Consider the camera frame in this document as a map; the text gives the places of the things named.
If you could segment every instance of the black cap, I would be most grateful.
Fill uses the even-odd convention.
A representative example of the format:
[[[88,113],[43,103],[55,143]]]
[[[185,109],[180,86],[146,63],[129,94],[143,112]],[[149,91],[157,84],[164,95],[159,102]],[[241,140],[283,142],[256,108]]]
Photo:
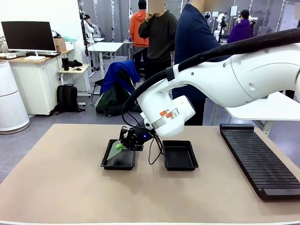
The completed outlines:
[[[139,9],[146,10],[146,8],[147,8],[147,2],[146,2],[146,0],[139,0]]]
[[[240,13],[240,15],[241,15],[244,19],[249,19],[250,13],[249,13],[248,10],[244,9],[244,10]]]

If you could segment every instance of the monitor stand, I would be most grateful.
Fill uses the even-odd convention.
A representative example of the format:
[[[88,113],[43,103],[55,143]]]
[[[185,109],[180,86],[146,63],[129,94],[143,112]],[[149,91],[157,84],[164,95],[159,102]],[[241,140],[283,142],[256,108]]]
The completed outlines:
[[[36,55],[35,56],[28,56],[26,58],[24,58],[24,60],[34,60],[34,61],[39,61],[39,60],[43,60],[45,58],[45,56],[38,56],[37,51],[35,51]]]

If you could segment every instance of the square black tray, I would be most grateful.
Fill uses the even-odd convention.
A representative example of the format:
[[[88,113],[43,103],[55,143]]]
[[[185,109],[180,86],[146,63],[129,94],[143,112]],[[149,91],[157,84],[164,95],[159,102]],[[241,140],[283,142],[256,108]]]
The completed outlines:
[[[135,151],[123,149],[119,154],[107,160],[112,145],[116,141],[117,139],[109,140],[101,167],[105,170],[132,170],[135,166]]]
[[[163,141],[165,167],[169,171],[193,171],[198,168],[190,141]]]

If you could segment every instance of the white wall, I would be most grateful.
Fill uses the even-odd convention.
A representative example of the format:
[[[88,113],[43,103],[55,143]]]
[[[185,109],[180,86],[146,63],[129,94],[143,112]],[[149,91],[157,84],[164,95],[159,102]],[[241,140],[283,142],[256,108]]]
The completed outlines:
[[[52,30],[62,36],[77,39],[75,50],[68,55],[70,60],[86,62],[83,34],[80,25],[77,0],[0,0],[1,21],[46,21]],[[0,36],[3,30],[0,24]],[[85,90],[85,82],[76,79],[79,90]]]

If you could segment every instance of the person in purple shirt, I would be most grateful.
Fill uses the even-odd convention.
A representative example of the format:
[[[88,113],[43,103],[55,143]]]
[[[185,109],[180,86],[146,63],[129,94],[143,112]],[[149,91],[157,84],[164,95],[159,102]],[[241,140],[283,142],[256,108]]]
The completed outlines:
[[[236,24],[227,40],[227,43],[245,40],[253,37],[253,29],[249,22],[249,11],[243,10],[240,14],[240,23]]]

